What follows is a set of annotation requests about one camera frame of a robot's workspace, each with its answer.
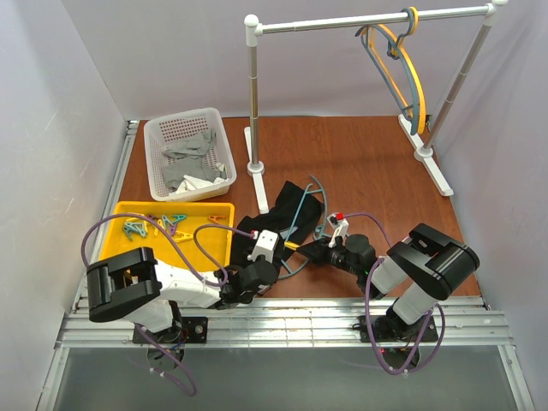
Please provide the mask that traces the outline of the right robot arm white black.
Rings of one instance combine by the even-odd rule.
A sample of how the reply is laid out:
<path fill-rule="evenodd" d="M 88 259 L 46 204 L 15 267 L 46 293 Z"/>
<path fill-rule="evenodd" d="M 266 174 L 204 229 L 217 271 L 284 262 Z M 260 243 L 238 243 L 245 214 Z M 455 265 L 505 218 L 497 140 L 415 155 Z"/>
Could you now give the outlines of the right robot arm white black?
<path fill-rule="evenodd" d="M 296 248 L 315 265 L 332 265 L 356 276 L 365 295 L 381 299 L 410 279 L 412 284 L 386 311 L 372 321 L 378 342 L 415 339 L 426 313 L 480 267 L 477 253 L 433 227 L 420 223 L 388 250 L 376 253 L 362 234 L 334 235 Z"/>

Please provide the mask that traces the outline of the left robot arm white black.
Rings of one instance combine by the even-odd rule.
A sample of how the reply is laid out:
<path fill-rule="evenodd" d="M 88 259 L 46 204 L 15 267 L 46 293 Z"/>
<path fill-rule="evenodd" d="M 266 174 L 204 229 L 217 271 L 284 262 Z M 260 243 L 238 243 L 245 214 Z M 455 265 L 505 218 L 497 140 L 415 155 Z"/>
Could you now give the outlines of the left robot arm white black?
<path fill-rule="evenodd" d="M 245 268 L 205 271 L 199 280 L 190 270 L 155 259 L 149 247 L 139 247 L 100 260 L 86 269 L 89 319 L 107 323 L 118 319 L 161 333 L 182 321 L 181 307 L 224 310 L 248 304 L 278 280 L 278 268 L 260 255 Z"/>

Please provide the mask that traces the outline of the teal plastic hanger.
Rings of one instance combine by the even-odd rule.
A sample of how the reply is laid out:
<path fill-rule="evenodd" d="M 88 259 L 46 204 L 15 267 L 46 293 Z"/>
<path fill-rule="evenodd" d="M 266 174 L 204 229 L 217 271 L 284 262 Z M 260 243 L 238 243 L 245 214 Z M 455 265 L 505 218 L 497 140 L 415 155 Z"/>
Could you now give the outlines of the teal plastic hanger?
<path fill-rule="evenodd" d="M 303 207 L 303 204 L 304 204 L 304 201 L 305 201 L 306 197 L 307 196 L 313 196 L 314 194 L 321 194 L 322 202 L 323 202 L 323 205 L 324 205 L 324 210 L 323 210 L 323 220 L 322 220 L 322 222 L 313 231 L 313 239 L 314 240 L 321 240 L 321 239 L 326 237 L 326 234 L 325 234 L 325 227 L 326 227 L 326 224 L 327 224 L 326 213 L 328 211 L 327 195 L 326 195 L 325 188 L 322 185 L 322 183 L 314 175 L 310 175 L 310 178 L 311 178 L 312 182 L 307 184 L 307 186 L 303 190 L 303 195 L 301 196 L 301 200 L 300 200 L 298 206 L 295 209 L 295 214 L 294 214 L 294 217 L 292 219 L 291 225 L 289 227 L 289 233 L 284 238 L 285 243 L 289 242 L 289 236 L 292 234 L 292 230 L 293 230 L 293 228 L 296 224 L 297 218 L 299 217 L 299 214 L 301 212 L 301 208 Z M 286 271 L 286 274 L 281 275 L 278 278 L 278 280 L 282 281 L 282 280 L 294 277 L 295 275 L 300 273 L 308 265 L 309 262 L 310 262 L 309 259 L 305 259 L 303 261 L 303 263 L 297 269 L 293 270 L 289 267 L 288 263 L 285 260 L 282 260 L 282 268 Z"/>

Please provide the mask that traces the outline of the black underwear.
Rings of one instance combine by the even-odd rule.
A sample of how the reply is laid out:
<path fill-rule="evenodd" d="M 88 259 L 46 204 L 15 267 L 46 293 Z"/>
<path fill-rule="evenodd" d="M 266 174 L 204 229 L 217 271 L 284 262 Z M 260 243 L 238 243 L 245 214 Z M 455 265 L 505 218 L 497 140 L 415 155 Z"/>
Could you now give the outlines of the black underwear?
<path fill-rule="evenodd" d="M 290 231 L 296 209 L 301 203 L 304 190 L 293 182 L 286 181 L 282 190 L 276 198 L 275 205 L 266 214 L 260 214 L 256 217 L 245 216 L 237 225 L 237 229 L 250 233 L 253 230 L 269 231 L 278 233 L 284 240 Z M 313 230 L 316 228 L 320 218 L 323 215 L 325 206 L 316 197 L 307 194 L 298 213 L 294 227 L 291 230 L 288 240 L 297 244 L 302 244 Z M 243 235 L 234 235 L 231 246 L 230 260 L 232 265 L 238 265 L 242 268 L 251 264 L 247 256 L 253 250 L 255 241 Z M 274 266 L 278 271 L 282 267 L 282 260 L 287 261 L 293 251 L 285 248 L 283 251 L 280 242 L 277 245 Z"/>

